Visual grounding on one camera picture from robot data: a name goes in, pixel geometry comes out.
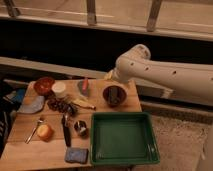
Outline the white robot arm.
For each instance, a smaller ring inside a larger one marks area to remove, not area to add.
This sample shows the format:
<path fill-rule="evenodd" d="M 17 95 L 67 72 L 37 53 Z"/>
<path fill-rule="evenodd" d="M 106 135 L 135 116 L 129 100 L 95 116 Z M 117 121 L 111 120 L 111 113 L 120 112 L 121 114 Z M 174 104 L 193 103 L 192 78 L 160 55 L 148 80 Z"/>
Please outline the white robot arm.
<path fill-rule="evenodd" d="M 121 54 L 105 79 L 128 83 L 144 79 L 213 102 L 213 65 L 151 60 L 150 50 L 137 44 Z"/>

